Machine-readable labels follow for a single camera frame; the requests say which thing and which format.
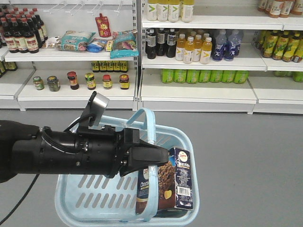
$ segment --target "plastic bottle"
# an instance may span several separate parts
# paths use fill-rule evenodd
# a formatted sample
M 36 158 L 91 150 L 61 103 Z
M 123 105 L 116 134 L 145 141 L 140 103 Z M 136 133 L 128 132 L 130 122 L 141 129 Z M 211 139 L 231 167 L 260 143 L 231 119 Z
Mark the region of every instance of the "plastic bottle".
M 299 46 L 300 43 L 300 33 L 296 32 L 294 36 L 289 40 L 287 47 L 285 49 L 285 52 L 283 54 L 282 60 L 285 62 L 290 62 L 292 61 L 294 57 L 294 53 Z
M 191 22 L 193 20 L 195 0 L 183 0 L 183 9 L 181 19 L 183 22 Z
M 239 31 L 233 30 L 232 34 L 228 37 L 228 41 L 225 45 L 225 51 L 224 51 L 224 60 L 226 61 L 232 61 L 237 50 L 237 45 L 239 43 L 240 37 L 239 37 Z
M 169 21 L 177 22 L 180 15 L 180 0 L 169 0 Z
M 174 28 L 170 29 L 170 33 L 167 37 L 167 45 L 168 45 L 168 49 L 167 49 L 166 56 L 168 58 L 175 57 L 175 55 L 176 55 L 176 33 L 175 33 Z
M 169 17 L 169 0 L 158 0 L 157 18 L 158 21 L 167 21 Z
M 193 56 L 193 61 L 200 61 L 201 58 L 201 51 L 202 51 L 202 37 L 201 35 L 196 35 L 195 39 L 194 39 L 194 56 Z
M 283 57 L 284 49 L 286 48 L 288 44 L 288 31 L 284 31 L 283 35 L 278 38 L 278 41 L 276 43 L 275 50 L 273 52 L 272 58 L 275 60 L 281 60 Z
M 219 35 L 215 38 L 216 44 L 213 53 L 214 61 L 221 61 L 224 55 L 224 48 L 226 44 L 226 31 L 225 29 L 221 29 Z
M 150 21 L 157 20 L 157 5 L 158 0 L 148 0 L 146 11 L 147 11 L 147 19 Z
M 183 61 L 185 43 L 186 43 L 185 34 L 180 34 L 179 39 L 177 40 L 177 47 L 176 47 L 175 58 L 177 61 Z
M 185 43 L 184 57 L 183 57 L 183 62 L 185 64 L 190 64 L 193 61 L 194 50 L 195 50 L 194 38 L 190 36 L 187 38 L 187 42 Z
M 202 53 L 200 58 L 201 64 L 208 64 L 210 62 L 210 56 L 212 55 L 212 38 L 207 37 L 202 46 Z

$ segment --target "white shelf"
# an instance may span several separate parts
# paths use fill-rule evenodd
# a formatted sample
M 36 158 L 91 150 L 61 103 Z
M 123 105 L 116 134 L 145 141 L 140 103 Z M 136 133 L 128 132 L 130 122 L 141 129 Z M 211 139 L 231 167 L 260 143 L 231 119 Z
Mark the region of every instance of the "white shelf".
M 303 114 L 303 83 L 285 77 L 250 77 L 258 98 L 254 112 Z
M 149 21 L 143 15 L 143 27 L 173 28 L 225 28 L 283 30 L 280 19 L 270 18 L 264 12 L 257 11 L 255 6 L 240 5 L 239 7 L 195 6 L 194 19 L 190 23 Z
M 89 97 L 93 91 L 106 96 L 110 99 L 108 108 L 119 109 L 133 109 L 134 108 L 134 95 L 135 95 L 135 78 L 136 72 L 130 70 L 127 72 L 130 78 L 130 88 L 128 90 L 120 89 L 119 75 L 122 73 L 94 73 L 97 88 L 95 90 L 88 90 L 84 78 L 84 74 L 90 72 L 90 70 L 75 70 L 78 75 L 78 82 L 80 88 L 72 90 L 70 88 L 69 81 L 66 73 L 69 70 L 37 70 L 34 76 L 40 76 L 45 84 L 43 90 L 36 90 L 32 79 L 26 84 L 24 89 L 18 96 L 18 101 L 22 109 L 29 108 L 46 108 L 46 109 L 74 109 L 84 108 L 88 102 Z M 104 89 L 102 85 L 102 76 L 104 74 L 110 74 L 113 81 L 113 87 L 111 89 Z M 57 92 L 51 92 L 47 85 L 48 76 L 57 76 L 61 88 Z
M 266 71 L 267 67 L 255 47 L 251 44 L 243 44 L 240 54 L 233 61 L 213 61 L 207 65 L 200 62 L 184 64 L 175 58 L 157 56 L 155 59 L 148 59 L 146 55 L 142 59 L 142 67 L 150 69 L 192 69 L 192 70 L 255 70 Z
M 7 53 L 5 61 L 110 61 L 110 52 L 99 53 L 40 49 L 38 53 Z M 117 58 L 118 61 L 133 61 L 133 57 Z
M 154 111 L 248 112 L 257 99 L 245 84 L 163 84 L 160 71 L 144 71 L 141 102 Z

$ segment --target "shopping basket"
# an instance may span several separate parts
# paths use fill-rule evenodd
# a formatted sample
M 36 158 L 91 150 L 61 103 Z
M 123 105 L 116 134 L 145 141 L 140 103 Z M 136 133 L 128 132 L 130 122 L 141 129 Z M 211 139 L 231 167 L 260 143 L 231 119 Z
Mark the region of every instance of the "shopping basket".
M 135 121 L 145 113 L 144 122 Z M 179 129 L 156 125 L 151 110 L 140 109 L 129 120 L 102 116 L 99 126 L 111 125 L 140 130 L 140 138 L 169 149 L 179 147 L 191 154 L 193 209 L 181 217 L 154 217 L 158 206 L 158 168 L 149 167 L 149 196 L 140 215 L 135 213 L 138 172 L 113 179 L 102 175 L 59 175 L 55 207 L 61 220 L 71 227 L 181 227 L 189 224 L 199 210 L 199 191 L 192 144 Z

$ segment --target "jar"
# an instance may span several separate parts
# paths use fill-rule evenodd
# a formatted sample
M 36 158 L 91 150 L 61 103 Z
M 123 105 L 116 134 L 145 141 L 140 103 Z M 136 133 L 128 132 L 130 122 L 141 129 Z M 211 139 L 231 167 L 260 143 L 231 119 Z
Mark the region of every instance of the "jar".
M 56 76 L 50 76 L 47 78 L 47 84 L 50 91 L 59 91 L 60 90 L 60 84 L 59 80 Z
M 74 71 L 68 72 L 67 73 L 67 78 L 70 81 L 71 89 L 72 90 L 77 90 L 79 88 L 79 84 L 77 81 L 77 74 Z
M 85 80 L 86 80 L 87 88 L 89 90 L 94 90 L 96 88 L 94 73 L 92 72 L 85 73 Z
M 127 74 L 122 74 L 119 76 L 120 88 L 122 90 L 129 89 L 129 77 Z
M 110 77 L 110 75 L 103 75 L 103 87 L 105 89 L 111 89 L 113 87 L 113 82 L 112 82 L 112 79 Z
M 44 83 L 43 83 L 43 80 L 41 79 L 41 77 L 34 77 L 33 82 L 34 82 L 35 88 L 37 90 L 43 90 L 44 89 Z

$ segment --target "robotic arm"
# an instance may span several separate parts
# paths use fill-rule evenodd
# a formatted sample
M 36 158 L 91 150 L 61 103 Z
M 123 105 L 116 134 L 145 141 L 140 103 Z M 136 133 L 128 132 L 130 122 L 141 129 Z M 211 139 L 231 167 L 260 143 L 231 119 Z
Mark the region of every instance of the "robotic arm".
M 138 129 L 98 125 L 108 99 L 94 92 L 65 131 L 0 121 L 0 183 L 16 174 L 92 174 L 113 178 L 168 162 L 168 151 L 140 139 Z M 79 123 L 76 132 L 70 129 Z

